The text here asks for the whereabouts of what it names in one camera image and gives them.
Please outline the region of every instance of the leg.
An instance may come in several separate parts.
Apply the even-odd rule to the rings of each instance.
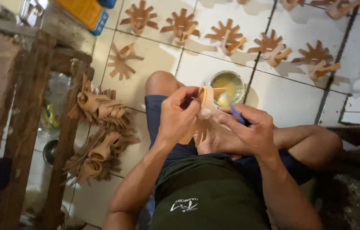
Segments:
[[[321,169],[343,149],[342,139],[318,125],[274,129],[278,149],[287,149],[292,157],[313,170]]]
[[[162,102],[182,86],[184,86],[184,84],[177,81],[171,73],[164,71],[156,71],[147,79],[145,84],[146,96],[144,97],[144,102],[146,105],[146,119],[150,135],[150,147],[153,146],[159,132]],[[197,149],[194,144],[176,144],[167,156],[162,171],[180,159],[196,155]]]
[[[298,185],[317,175],[336,153],[342,149],[342,140],[321,126],[302,125],[274,128],[274,143],[286,169]],[[235,161],[236,168],[262,194],[262,177],[255,157]]]
[[[145,89],[146,95],[163,95],[169,97],[183,86],[185,85],[177,81],[173,74],[165,71],[156,71],[147,79]]]

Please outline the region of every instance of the man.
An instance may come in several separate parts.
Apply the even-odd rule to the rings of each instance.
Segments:
[[[342,149],[341,139],[320,126],[274,128],[266,112],[237,105],[249,127],[223,115],[219,123],[230,131],[213,130],[198,149],[178,144],[200,110],[197,92],[167,72],[149,77],[151,148],[116,190],[104,229],[134,229],[153,191],[150,230],[269,229],[266,209],[280,229],[322,229],[298,184]]]

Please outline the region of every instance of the cut leather piece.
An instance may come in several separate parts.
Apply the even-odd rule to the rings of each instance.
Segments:
[[[360,0],[349,1],[336,0],[326,7],[326,13],[333,19],[339,20],[346,16],[356,6],[360,5]]]
[[[275,30],[272,30],[271,36],[268,38],[268,36],[265,33],[261,33],[262,40],[255,39],[254,42],[259,45],[259,47],[253,47],[248,49],[248,53],[253,52],[266,52],[266,51],[272,51],[274,50],[278,44],[282,41],[282,36],[279,36],[279,38],[275,39],[276,32]]]
[[[200,31],[196,29],[198,25],[197,21],[192,21],[194,14],[187,15],[187,9],[182,8],[180,16],[176,12],[171,13],[173,18],[167,18],[166,21],[170,23],[170,26],[162,27],[160,33],[173,31],[174,42],[178,45],[184,45],[190,35],[200,37]]]
[[[101,144],[91,149],[89,158],[96,161],[105,161],[111,155],[111,145],[120,137],[117,132],[110,132],[106,135]]]
[[[112,43],[111,49],[116,54],[109,55],[109,58],[114,60],[114,62],[108,63],[109,67],[115,67],[115,69],[109,73],[109,76],[114,77],[119,73],[119,81],[123,80],[123,76],[126,76],[126,80],[130,78],[129,71],[133,74],[136,73],[134,69],[126,64],[126,60],[136,59],[136,60],[144,60],[144,58],[135,55],[135,50],[133,48],[135,43],[127,45],[118,51],[115,44]]]
[[[88,185],[91,186],[89,179],[92,179],[97,175],[101,175],[102,171],[103,166],[100,162],[87,158],[80,168],[77,183],[83,185],[84,182],[87,182]]]
[[[317,64],[322,60],[325,60],[326,62],[333,60],[333,56],[329,54],[329,49],[324,49],[321,41],[318,40],[315,48],[313,48],[309,43],[306,43],[306,45],[309,51],[299,49],[298,52],[304,57],[295,58],[292,60],[292,63],[306,62],[309,64]]]
[[[282,60],[286,59],[290,53],[292,53],[292,49],[288,48],[284,52],[281,52],[284,49],[283,44],[279,44],[274,50],[271,52],[265,52],[262,58],[266,60],[266,62],[271,67],[277,67]]]
[[[141,0],[139,8],[135,4],[131,5],[131,9],[127,9],[125,12],[129,15],[129,18],[123,19],[120,24],[131,24],[133,32],[137,35],[143,33],[146,26],[152,27],[153,29],[159,29],[157,23],[150,21],[152,18],[157,17],[157,13],[150,13],[154,8],[152,6],[146,7],[146,1]]]
[[[299,53],[304,55],[304,57],[295,58],[292,62],[304,62],[308,64],[308,77],[312,81],[319,81],[327,73],[340,69],[340,63],[335,63],[334,65],[328,63],[333,60],[333,57],[329,54],[328,48],[323,48],[321,41],[318,40],[315,48],[309,43],[306,43],[306,45],[309,51],[300,49]]]
[[[305,5],[305,0],[282,0],[281,3],[284,9],[291,11],[297,5],[301,5],[303,7]]]
[[[265,33],[261,34],[263,40],[255,39],[254,42],[259,45],[259,47],[249,48],[248,53],[250,52],[263,52],[262,57],[271,67],[277,67],[282,60],[286,59],[290,53],[292,53],[291,48],[286,48],[285,44],[281,44],[282,36],[275,39],[276,32],[272,30],[271,36],[268,36]]]
[[[195,123],[191,126],[190,130],[187,132],[187,134],[178,142],[179,144],[188,144],[190,140],[193,138],[195,133],[197,132],[198,135],[201,137],[203,136],[205,139],[206,136],[206,122],[203,122],[204,120],[213,120],[214,122],[217,121],[217,118],[221,114],[225,114],[224,112],[216,109],[214,107],[214,95],[220,96],[224,92],[226,92],[226,88],[216,88],[213,89],[211,86],[202,86],[200,87],[198,91],[198,98],[201,101],[201,109],[206,109],[210,111],[210,117],[208,119],[196,119]]]
[[[122,49],[130,52],[133,46]],[[70,176],[62,185],[71,181],[87,183],[91,180],[108,180],[111,171],[120,171],[120,160],[117,156],[124,152],[128,145],[140,142],[135,136],[135,129],[130,125],[130,116],[124,108],[126,105],[116,100],[115,90],[102,91],[101,87],[91,89],[91,82],[84,77],[82,91],[77,95],[77,103],[68,113],[71,119],[89,122],[99,126],[99,131],[86,139],[85,144],[66,161],[62,169]]]
[[[216,34],[207,34],[205,38],[208,39],[216,39],[220,40],[221,42],[221,50],[223,53],[225,53],[227,56],[232,55],[237,49],[242,50],[243,44],[247,41],[247,38],[242,38],[239,41],[237,41],[237,38],[240,38],[243,36],[243,34],[236,32],[240,29],[239,25],[236,25],[235,27],[232,27],[233,20],[231,18],[228,19],[227,25],[224,26],[224,24],[219,21],[218,24],[220,25],[220,28],[211,27],[211,29]]]

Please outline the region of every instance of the white logo print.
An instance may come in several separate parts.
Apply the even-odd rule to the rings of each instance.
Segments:
[[[178,208],[178,207],[180,207],[181,209],[183,209],[182,212],[197,210],[198,208],[196,208],[196,206],[198,205],[198,203],[195,204],[195,205],[193,205],[193,202],[192,202],[191,200],[198,200],[198,199],[197,199],[197,198],[191,198],[191,199],[187,199],[187,200],[177,200],[177,201],[172,205],[172,207],[171,207],[171,209],[170,209],[170,212],[172,212],[173,210],[175,210],[175,209]],[[188,201],[188,202],[189,202],[189,205],[188,205],[188,206],[184,206],[184,205],[180,204],[179,206],[175,207],[175,205],[176,205],[177,202],[184,202],[184,201],[186,201],[186,202]]]

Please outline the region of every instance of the metal bowl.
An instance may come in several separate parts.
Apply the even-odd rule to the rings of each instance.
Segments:
[[[51,167],[54,165],[55,162],[55,153],[57,152],[57,144],[58,144],[57,139],[48,142],[45,145],[44,150],[42,152],[44,161],[47,162],[48,165],[50,165]]]
[[[235,95],[232,98],[230,104],[235,105],[240,102],[245,95],[245,85],[242,77],[239,76],[236,72],[224,70],[216,73],[216,75],[214,75],[209,82],[209,85],[214,88],[215,83],[220,79],[228,79],[235,85]],[[217,104],[217,98],[214,98],[214,103]]]

